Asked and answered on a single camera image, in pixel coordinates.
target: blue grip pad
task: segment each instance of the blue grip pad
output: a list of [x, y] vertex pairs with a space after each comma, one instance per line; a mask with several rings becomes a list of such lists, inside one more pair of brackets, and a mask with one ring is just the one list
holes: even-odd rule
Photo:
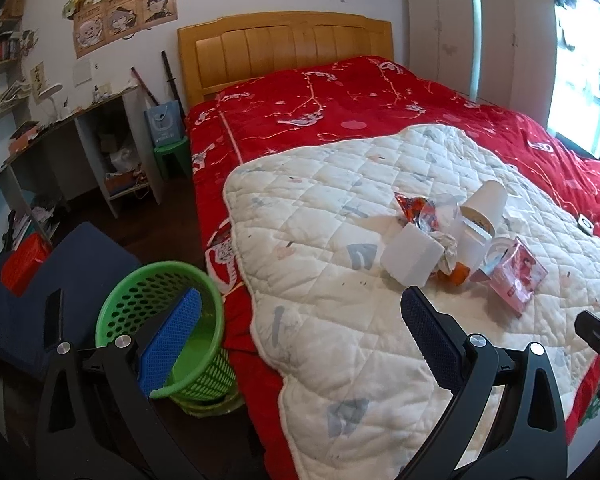
[[164, 321], [140, 359], [138, 385], [145, 396], [164, 386], [202, 312], [202, 298], [190, 288]]
[[462, 356], [440, 325], [438, 313], [420, 289], [412, 286], [400, 300], [402, 319], [416, 341], [440, 388], [458, 393], [462, 383]]

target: white wardrobe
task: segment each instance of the white wardrobe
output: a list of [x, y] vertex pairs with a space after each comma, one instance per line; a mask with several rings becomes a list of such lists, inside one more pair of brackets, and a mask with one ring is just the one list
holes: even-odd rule
[[554, 0], [409, 0], [409, 68], [546, 127], [555, 82]]

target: wooden floor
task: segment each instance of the wooden floor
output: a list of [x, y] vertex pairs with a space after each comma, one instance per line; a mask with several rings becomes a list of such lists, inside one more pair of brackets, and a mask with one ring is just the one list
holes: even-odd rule
[[[89, 221], [144, 264], [180, 260], [202, 267], [204, 257], [189, 180], [170, 180], [161, 205], [151, 194], [142, 200], [133, 196], [121, 199], [123, 208], [117, 220], [100, 191], [95, 191], [70, 203], [71, 212], [61, 221], [55, 244], [78, 224]], [[20, 381], [6, 384], [4, 394], [10, 442], [29, 463], [34, 457], [37, 408], [31, 403], [37, 405], [36, 390], [34, 384]], [[253, 447], [259, 444], [244, 406], [229, 415], [202, 419], [186, 415], [168, 399], [155, 402], [155, 407], [176, 443], [210, 480], [224, 478], [230, 464], [250, 459]]]

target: silver screw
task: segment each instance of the silver screw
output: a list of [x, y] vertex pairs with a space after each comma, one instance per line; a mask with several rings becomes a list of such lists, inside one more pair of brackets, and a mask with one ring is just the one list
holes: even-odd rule
[[484, 338], [483, 335], [480, 335], [480, 334], [473, 334], [469, 338], [469, 342], [478, 348], [482, 348], [483, 346], [487, 345], [487, 340]]
[[544, 347], [540, 343], [531, 343], [530, 350], [536, 355], [544, 354]]
[[123, 335], [119, 335], [116, 338], [116, 346], [118, 348], [126, 348], [131, 344], [131, 337], [123, 334]]
[[69, 350], [71, 349], [71, 345], [69, 343], [67, 343], [66, 341], [63, 343], [60, 343], [58, 345], [58, 348], [56, 349], [58, 351], [58, 353], [60, 355], [64, 355], [66, 354]]

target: stick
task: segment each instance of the stick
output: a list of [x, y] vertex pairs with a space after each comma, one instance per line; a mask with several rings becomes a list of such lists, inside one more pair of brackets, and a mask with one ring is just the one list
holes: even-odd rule
[[182, 101], [180, 100], [180, 94], [178, 94], [178, 88], [175, 83], [175, 79], [173, 78], [173, 74], [171, 73], [171, 67], [169, 66], [169, 59], [167, 58], [167, 53], [165, 51], [161, 52], [162, 54], [162, 63], [164, 65], [164, 70], [167, 73], [167, 82], [171, 88], [171, 94], [173, 98], [178, 102], [178, 106], [180, 106], [180, 117], [182, 118], [182, 122], [185, 120], [184, 108], [182, 107]]
[[131, 72], [133, 73], [134, 76], [136, 76], [136, 79], [138, 79], [138, 83], [140, 83], [140, 87], [142, 88], [142, 90], [144, 90], [146, 92], [146, 94], [149, 96], [149, 99], [151, 99], [151, 101], [154, 103], [155, 106], [159, 106], [160, 103], [158, 102], [158, 99], [156, 99], [154, 97], [154, 95], [150, 92], [150, 90], [146, 87], [146, 85], [144, 84], [144, 81], [142, 81], [142, 78], [140, 77], [140, 74], [138, 73], [138, 70], [136, 70], [135, 67], [131, 67]]

